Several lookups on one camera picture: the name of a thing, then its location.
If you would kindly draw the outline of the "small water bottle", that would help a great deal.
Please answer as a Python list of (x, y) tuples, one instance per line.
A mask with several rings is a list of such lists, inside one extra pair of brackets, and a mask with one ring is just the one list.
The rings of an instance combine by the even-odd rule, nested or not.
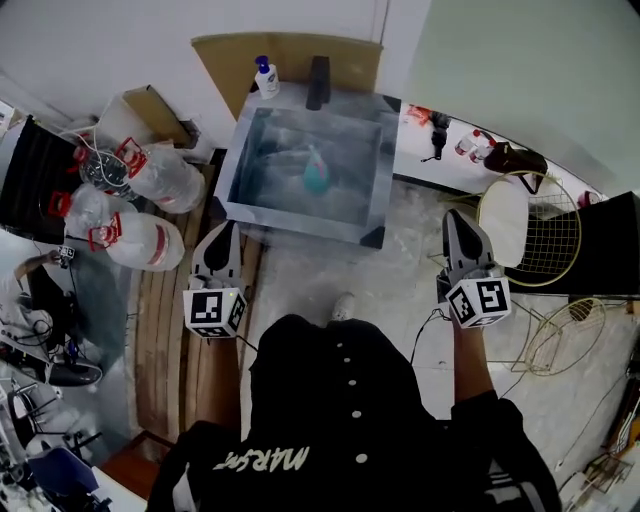
[(485, 160), (494, 150), (497, 142), (491, 136), (480, 134), (476, 140), (474, 149), (469, 154), (469, 159), (473, 163)]
[(460, 156), (468, 154), (477, 146), (480, 135), (481, 131), (478, 129), (467, 133), (456, 144), (454, 148), (455, 152)]

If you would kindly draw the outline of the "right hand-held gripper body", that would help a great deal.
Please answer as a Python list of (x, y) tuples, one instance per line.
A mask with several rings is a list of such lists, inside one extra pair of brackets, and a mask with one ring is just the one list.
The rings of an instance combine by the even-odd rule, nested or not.
[(466, 273), (443, 269), (437, 276), (437, 294), (462, 329), (486, 327), (511, 314), (508, 279), (493, 263)]

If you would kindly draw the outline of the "black bag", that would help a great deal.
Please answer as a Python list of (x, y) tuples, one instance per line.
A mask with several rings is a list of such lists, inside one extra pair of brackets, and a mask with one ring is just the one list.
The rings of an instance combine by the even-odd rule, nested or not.
[(533, 195), (539, 192), (548, 172), (542, 155), (529, 149), (514, 149), (509, 142), (497, 142), (484, 159), (484, 167), (502, 174), (516, 173), (525, 189)]

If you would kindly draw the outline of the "white pump soap bottle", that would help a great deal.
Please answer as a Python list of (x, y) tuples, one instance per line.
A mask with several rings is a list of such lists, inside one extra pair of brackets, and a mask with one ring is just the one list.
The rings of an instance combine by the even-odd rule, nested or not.
[(266, 55), (255, 58), (257, 72), (254, 81), (264, 100), (274, 98), (280, 89), (279, 77), (276, 66), (270, 62)]

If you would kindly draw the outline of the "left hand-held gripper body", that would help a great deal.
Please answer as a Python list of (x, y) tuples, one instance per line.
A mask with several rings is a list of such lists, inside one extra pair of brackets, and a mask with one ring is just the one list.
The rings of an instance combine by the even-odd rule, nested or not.
[(245, 290), (242, 278), (191, 274), (183, 291), (186, 328), (203, 339), (234, 338), (247, 310)]

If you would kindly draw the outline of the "stainless steel sink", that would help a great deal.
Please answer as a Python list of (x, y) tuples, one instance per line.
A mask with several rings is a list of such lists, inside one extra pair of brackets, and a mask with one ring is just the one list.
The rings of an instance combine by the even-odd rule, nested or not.
[[(272, 99), (250, 94), (223, 160), (215, 196), (225, 218), (379, 249), (385, 237), (401, 102), (336, 91), (319, 111), (307, 89), (284, 83)], [(313, 145), (330, 185), (317, 195), (303, 173)]]

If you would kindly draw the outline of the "black umbrella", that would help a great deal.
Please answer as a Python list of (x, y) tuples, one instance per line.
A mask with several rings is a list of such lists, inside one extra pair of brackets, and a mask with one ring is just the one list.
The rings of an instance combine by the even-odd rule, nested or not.
[(447, 131), (451, 122), (448, 115), (438, 111), (432, 111), (429, 120), (433, 126), (431, 142), (434, 148), (434, 154), (431, 157), (422, 159), (422, 162), (442, 159), (442, 152), (447, 142)]

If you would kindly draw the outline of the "blue office chair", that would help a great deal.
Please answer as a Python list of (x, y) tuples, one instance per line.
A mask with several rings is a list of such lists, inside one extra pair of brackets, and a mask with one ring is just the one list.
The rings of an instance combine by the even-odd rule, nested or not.
[(99, 484), (89, 465), (67, 448), (49, 448), (27, 459), (36, 484), (63, 512), (86, 512)]

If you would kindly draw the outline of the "person's black jacket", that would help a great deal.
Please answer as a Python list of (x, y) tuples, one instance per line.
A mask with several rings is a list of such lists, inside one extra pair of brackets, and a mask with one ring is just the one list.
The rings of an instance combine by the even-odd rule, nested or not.
[(435, 419), (371, 323), (279, 319), (251, 400), (246, 436), (200, 420), (178, 438), (147, 512), (562, 512), (511, 401), (494, 389)]

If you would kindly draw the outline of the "person's left forearm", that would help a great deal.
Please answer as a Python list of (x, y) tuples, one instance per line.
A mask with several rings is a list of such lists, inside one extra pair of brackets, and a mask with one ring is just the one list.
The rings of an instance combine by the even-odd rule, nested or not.
[(234, 338), (202, 344), (195, 419), (239, 432), (241, 427), (240, 368)]

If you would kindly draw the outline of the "wooden plank pallet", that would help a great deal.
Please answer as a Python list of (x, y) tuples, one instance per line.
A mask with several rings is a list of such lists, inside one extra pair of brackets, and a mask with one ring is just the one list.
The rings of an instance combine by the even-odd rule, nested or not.
[[(200, 166), (207, 186), (204, 198), (191, 212), (167, 214), (156, 207), (151, 213), (174, 224), (180, 231), (185, 254), (167, 272), (137, 272), (131, 280), (127, 335), (132, 350), (137, 425), (174, 442), (195, 423), (198, 370), (202, 344), (207, 342), (185, 326), (183, 291), (188, 287), (193, 252), (217, 226), (210, 203), (219, 165)], [(236, 340), (241, 371), (246, 349)]]

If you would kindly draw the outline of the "teal round plastic object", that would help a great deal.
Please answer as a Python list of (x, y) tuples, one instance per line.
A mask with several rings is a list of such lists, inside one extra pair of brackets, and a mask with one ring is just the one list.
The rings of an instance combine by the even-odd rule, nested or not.
[(312, 166), (310, 164), (310, 151), (303, 173), (303, 184), (307, 191), (317, 195), (326, 193), (330, 185), (330, 178), (326, 163), (323, 170), (319, 170)]

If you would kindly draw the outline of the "small cardboard box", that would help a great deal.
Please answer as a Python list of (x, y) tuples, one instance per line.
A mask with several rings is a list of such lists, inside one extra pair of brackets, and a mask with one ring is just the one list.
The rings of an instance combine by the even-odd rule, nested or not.
[(152, 85), (125, 91), (123, 99), (156, 141), (171, 141), (178, 149), (193, 148), (192, 134)]

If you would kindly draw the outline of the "wide grey roller blind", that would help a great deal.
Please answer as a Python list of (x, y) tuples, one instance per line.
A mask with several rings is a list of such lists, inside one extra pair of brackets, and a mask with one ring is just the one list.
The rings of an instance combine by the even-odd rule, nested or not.
[(640, 0), (432, 0), (404, 96), (640, 193)]

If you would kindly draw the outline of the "black faucet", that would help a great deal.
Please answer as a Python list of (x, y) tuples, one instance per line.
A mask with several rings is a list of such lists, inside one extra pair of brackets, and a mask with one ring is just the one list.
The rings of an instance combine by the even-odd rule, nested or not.
[(306, 109), (319, 111), (331, 97), (330, 59), (314, 56), (311, 61)]

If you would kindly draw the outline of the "clear plastic water jug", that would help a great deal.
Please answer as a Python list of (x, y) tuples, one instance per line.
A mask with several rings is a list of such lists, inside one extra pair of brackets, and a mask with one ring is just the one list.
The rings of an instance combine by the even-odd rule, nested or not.
[(74, 150), (73, 157), (84, 183), (125, 201), (137, 198), (137, 194), (126, 181), (127, 167), (115, 156), (80, 146)]
[(82, 184), (71, 194), (54, 191), (48, 205), (50, 215), (64, 221), (64, 235), (88, 239), (91, 228), (107, 226), (116, 213), (137, 213), (136, 207), (122, 198), (108, 195), (93, 185)]
[(117, 264), (148, 272), (175, 269), (185, 247), (178, 228), (147, 213), (116, 212), (107, 225), (90, 228), (90, 250), (104, 249)]
[(129, 137), (115, 156), (126, 166), (130, 188), (166, 213), (190, 212), (204, 197), (204, 176), (169, 143), (140, 146)]

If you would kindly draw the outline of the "person's right forearm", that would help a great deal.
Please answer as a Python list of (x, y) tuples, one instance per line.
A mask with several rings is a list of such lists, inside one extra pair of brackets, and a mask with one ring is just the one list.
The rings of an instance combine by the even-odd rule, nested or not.
[(453, 325), (454, 403), (458, 404), (494, 390), (486, 359), (481, 328)]

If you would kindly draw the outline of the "black ribbed cabinet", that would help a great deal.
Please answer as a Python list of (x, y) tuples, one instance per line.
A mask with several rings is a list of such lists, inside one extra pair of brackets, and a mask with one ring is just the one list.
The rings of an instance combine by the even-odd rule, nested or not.
[(5, 133), (0, 140), (0, 228), (40, 243), (63, 243), (63, 205), (82, 184), (75, 150), (31, 115)]

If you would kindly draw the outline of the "dark grey rounded device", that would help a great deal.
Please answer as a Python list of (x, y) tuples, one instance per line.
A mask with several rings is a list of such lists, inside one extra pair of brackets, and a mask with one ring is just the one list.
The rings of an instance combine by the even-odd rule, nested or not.
[(103, 376), (102, 369), (92, 363), (53, 364), (48, 384), (57, 387), (83, 387), (97, 384)]

